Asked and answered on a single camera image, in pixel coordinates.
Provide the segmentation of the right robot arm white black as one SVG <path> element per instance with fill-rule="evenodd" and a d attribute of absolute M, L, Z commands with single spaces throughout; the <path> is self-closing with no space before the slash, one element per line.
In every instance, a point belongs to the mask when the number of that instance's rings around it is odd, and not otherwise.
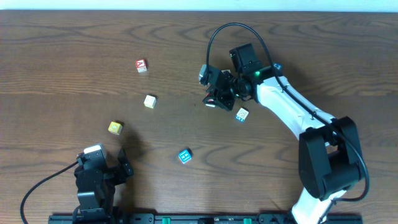
<path fill-rule="evenodd" d="M 361 223 L 361 217 L 332 215 L 345 193 L 369 180 L 355 122 L 326 113 L 304 98 L 278 63 L 263 66 L 251 44 L 230 50 L 237 75 L 204 64 L 199 81 L 207 86 L 204 104 L 233 109 L 238 99 L 271 110 L 298 139 L 298 174 L 303 185 L 287 219 L 290 223 Z"/>

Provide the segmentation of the red letter I block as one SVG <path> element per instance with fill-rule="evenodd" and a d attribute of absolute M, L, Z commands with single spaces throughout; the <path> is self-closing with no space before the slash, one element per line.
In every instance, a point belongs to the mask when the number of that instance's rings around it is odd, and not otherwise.
<path fill-rule="evenodd" d="M 209 107 L 213 107 L 214 108 L 216 106 L 215 101 L 214 101 L 214 97 L 210 93 L 207 93 L 207 95 L 203 99 L 203 102 L 204 102 L 204 104 L 206 106 L 209 106 Z"/>

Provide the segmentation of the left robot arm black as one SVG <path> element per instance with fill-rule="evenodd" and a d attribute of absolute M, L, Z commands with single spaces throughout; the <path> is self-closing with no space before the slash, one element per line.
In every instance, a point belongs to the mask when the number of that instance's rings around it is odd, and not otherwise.
<path fill-rule="evenodd" d="M 103 151 L 81 153 L 74 171 L 80 216 L 73 223 L 118 223 L 118 208 L 113 206 L 115 186 L 123 184 L 134 171 L 124 149 L 118 153 L 118 164 L 109 167 Z"/>

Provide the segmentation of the blue number 2 block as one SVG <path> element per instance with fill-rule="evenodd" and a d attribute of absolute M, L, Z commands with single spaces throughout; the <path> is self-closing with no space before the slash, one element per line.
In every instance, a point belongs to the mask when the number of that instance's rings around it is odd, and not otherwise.
<path fill-rule="evenodd" d="M 279 63 L 274 63 L 273 66 L 278 70 L 282 70 L 282 65 Z"/>

